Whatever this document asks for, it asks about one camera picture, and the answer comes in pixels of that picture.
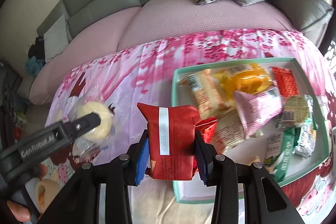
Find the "person's left hand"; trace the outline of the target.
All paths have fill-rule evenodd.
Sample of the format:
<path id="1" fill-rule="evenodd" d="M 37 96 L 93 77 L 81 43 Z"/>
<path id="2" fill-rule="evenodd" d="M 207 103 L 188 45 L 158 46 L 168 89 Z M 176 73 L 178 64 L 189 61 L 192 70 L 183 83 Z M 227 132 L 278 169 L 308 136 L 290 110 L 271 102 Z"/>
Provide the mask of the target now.
<path id="1" fill-rule="evenodd" d="M 42 180 L 44 176 L 47 174 L 48 168 L 42 163 L 38 164 L 38 167 L 40 169 L 38 178 L 39 180 Z M 14 201 L 11 200 L 7 200 L 6 203 L 17 221 L 28 222 L 31 220 L 31 213 L 26 207 L 18 203 L 15 203 Z"/>

